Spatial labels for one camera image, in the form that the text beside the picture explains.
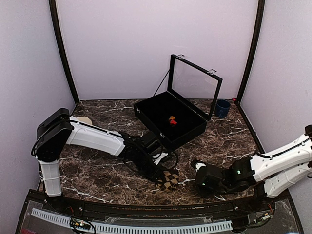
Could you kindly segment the tan brown argyle sock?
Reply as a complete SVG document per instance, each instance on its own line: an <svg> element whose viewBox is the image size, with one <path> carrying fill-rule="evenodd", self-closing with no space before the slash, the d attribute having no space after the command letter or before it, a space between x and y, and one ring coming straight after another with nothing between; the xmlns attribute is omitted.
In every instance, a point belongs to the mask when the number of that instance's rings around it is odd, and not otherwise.
<svg viewBox="0 0 312 234"><path fill-rule="evenodd" d="M163 171L161 178L156 181L156 188L170 193L177 188L179 183L179 171L178 170L165 170Z"/></svg>

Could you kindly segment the red orange argyle sock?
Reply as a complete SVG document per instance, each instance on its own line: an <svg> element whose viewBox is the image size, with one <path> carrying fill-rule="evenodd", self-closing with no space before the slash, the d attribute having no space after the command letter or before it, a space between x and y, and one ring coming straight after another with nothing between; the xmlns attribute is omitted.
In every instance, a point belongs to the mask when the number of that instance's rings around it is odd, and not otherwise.
<svg viewBox="0 0 312 234"><path fill-rule="evenodd" d="M168 122L171 126L176 126L177 125L177 121L176 118L174 116L170 116L168 119Z"/></svg>

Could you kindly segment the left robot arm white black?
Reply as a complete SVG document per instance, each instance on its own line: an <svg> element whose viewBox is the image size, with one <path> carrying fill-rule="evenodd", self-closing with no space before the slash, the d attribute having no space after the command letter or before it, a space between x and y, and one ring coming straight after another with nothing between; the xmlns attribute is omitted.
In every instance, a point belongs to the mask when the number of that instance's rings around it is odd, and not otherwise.
<svg viewBox="0 0 312 234"><path fill-rule="evenodd" d="M156 136L148 132L143 136L109 131L87 123L84 118L73 117L68 109L60 108L37 127L37 138L31 150L40 165L50 205L63 213L69 202L63 198L59 156L65 145L78 145L117 156L134 163L139 174L149 181L166 182L166 168L156 162L165 153L152 156L160 147Z"/></svg>

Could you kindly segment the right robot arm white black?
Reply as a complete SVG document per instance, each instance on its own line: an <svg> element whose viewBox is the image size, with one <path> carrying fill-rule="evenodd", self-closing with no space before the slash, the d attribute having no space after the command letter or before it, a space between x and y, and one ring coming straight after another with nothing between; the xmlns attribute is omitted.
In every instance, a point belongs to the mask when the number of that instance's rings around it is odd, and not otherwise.
<svg viewBox="0 0 312 234"><path fill-rule="evenodd" d="M199 160L192 161L195 183L202 196L234 194L254 186L255 196L249 208L260 211L268 198L278 197L312 172L312 127L291 143L276 150L235 161L229 168L220 168Z"/></svg>

